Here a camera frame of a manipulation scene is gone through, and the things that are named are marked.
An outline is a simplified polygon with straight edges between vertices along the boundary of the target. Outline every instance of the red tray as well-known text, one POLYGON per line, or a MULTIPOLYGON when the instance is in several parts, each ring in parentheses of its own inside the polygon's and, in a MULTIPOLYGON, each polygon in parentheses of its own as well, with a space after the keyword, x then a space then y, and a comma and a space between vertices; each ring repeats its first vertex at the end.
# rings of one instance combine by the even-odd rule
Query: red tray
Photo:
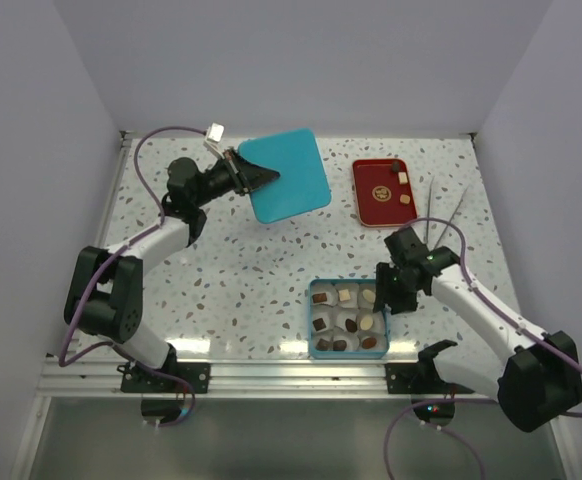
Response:
POLYGON ((358 217, 365 227, 398 227, 418 218, 411 176, 404 161, 395 158, 356 160, 353 162, 353 181, 358 200, 358 217), (400 185, 398 174, 391 170, 393 162, 400 163, 409 183, 400 185), (400 203, 400 195, 409 195, 408 205, 400 203))

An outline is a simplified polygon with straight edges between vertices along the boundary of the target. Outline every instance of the gold logo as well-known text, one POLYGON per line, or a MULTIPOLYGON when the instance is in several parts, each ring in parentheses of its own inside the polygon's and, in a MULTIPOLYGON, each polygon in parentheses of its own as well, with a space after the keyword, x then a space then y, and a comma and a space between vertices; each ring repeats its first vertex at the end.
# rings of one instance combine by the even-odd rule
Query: gold logo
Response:
POLYGON ((391 190, 385 186, 378 185, 373 189, 373 198, 378 202, 388 202, 391 200, 391 190))

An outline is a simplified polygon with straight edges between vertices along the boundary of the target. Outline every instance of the chocolate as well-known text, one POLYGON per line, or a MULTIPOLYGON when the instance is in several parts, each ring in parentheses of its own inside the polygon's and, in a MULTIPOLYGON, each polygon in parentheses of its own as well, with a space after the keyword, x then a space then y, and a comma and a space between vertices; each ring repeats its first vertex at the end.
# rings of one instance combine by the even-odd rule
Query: chocolate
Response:
POLYGON ((355 320, 351 320, 350 318, 347 318, 347 321, 344 322, 344 326, 349 333, 355 333, 358 331, 358 325, 355 323, 355 320))
POLYGON ((370 348, 375 347, 378 344, 378 341, 373 337, 367 337, 362 340, 362 348, 368 350, 370 348))
POLYGON ((344 352, 347 349, 347 341, 346 340, 336 340, 333 342, 333 351, 334 352, 344 352))
POLYGON ((326 293, 316 293, 311 297, 313 303, 324 303, 328 300, 326 293))
POLYGON ((325 328, 327 328, 327 324, 322 318, 316 318, 313 321, 313 328, 315 328, 316 332, 319 332, 320 330, 324 330, 325 328))
POLYGON ((321 352, 326 352, 329 350, 329 342, 327 342, 324 338, 318 340, 318 343, 315 345, 316 350, 320 350, 321 352))

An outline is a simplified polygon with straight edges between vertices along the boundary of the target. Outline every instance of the blue box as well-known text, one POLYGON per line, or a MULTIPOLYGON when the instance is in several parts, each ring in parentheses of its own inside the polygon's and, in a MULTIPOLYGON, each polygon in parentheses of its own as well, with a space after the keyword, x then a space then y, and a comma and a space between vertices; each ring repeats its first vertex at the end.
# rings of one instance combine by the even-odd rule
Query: blue box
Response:
POLYGON ((329 279, 329 278, 316 278, 311 283, 309 283, 309 310, 308 310, 308 317, 307 317, 307 326, 309 328, 309 355, 312 358, 317 360, 374 360, 378 358, 382 358, 386 353, 389 351, 389 323, 387 322, 387 315, 384 310, 382 310, 382 317, 384 318, 384 328, 385 328, 385 336, 387 338, 387 349, 384 351, 377 351, 377 352, 323 352, 320 350, 316 350, 313 347, 312 337, 313 337, 313 330, 311 328, 311 318, 312 318, 312 308, 313 302, 311 302, 311 292, 313 291, 313 286, 318 283, 330 283, 331 285, 335 285, 338 283, 357 283, 358 285, 364 284, 373 284, 375 285, 375 279, 359 279, 359 278, 337 278, 337 279, 329 279))

